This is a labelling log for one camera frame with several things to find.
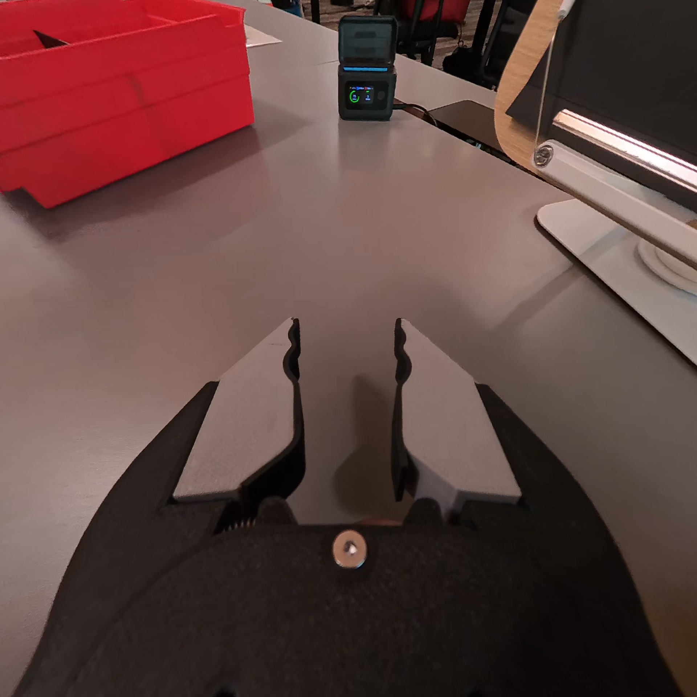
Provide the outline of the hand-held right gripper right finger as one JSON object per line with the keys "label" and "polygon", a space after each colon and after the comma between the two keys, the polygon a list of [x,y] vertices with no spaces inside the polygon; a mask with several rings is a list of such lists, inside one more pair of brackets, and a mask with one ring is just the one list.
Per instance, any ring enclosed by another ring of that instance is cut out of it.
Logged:
{"label": "hand-held right gripper right finger", "polygon": [[394,351],[396,501],[429,498],[446,519],[470,501],[518,504],[520,486],[476,380],[405,318],[396,319]]}

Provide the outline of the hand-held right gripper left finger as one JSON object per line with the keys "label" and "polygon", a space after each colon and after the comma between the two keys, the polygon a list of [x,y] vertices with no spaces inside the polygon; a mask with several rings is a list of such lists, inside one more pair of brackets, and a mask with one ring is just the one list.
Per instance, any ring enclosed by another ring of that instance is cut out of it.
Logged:
{"label": "hand-held right gripper left finger", "polygon": [[230,367],[174,490],[180,502],[289,497],[305,475],[300,323],[288,318]]}

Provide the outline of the red plastic bin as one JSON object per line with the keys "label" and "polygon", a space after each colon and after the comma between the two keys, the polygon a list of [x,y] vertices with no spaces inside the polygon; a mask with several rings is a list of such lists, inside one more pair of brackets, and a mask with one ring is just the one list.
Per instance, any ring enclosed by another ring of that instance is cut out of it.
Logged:
{"label": "red plastic bin", "polygon": [[245,9],[3,1],[1,193],[53,208],[254,123]]}

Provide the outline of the dark battery charging case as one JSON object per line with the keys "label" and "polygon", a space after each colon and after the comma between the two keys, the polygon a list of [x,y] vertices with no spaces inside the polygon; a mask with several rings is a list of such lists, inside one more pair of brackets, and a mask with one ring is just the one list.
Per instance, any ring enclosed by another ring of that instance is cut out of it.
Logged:
{"label": "dark battery charging case", "polygon": [[346,15],[339,21],[337,101],[342,120],[390,120],[398,28],[392,15]]}

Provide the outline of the white paper sheet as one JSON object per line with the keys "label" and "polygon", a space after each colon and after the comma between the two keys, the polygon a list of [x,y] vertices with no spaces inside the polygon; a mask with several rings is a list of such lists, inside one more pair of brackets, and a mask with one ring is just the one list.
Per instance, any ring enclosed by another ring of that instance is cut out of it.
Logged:
{"label": "white paper sheet", "polygon": [[258,48],[282,43],[282,40],[244,23],[246,48]]}

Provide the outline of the wood-rimmed black monitor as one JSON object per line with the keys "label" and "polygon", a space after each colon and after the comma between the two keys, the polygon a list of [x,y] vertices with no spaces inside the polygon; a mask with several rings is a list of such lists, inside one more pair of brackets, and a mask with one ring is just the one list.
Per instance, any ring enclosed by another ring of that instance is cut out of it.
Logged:
{"label": "wood-rimmed black monitor", "polygon": [[696,2],[536,1],[502,74],[496,135],[546,141],[686,210],[696,227]]}

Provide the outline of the red basket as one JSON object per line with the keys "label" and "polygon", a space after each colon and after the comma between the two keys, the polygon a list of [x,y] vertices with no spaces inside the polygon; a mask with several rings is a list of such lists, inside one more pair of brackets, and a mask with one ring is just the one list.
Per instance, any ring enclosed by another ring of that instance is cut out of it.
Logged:
{"label": "red basket", "polygon": [[[441,22],[462,24],[466,17],[469,4],[470,1],[443,1],[442,12],[440,14]],[[416,1],[396,1],[398,16],[403,20],[411,20],[415,5]],[[439,6],[440,1],[423,1],[419,21],[432,21],[438,13]]]}

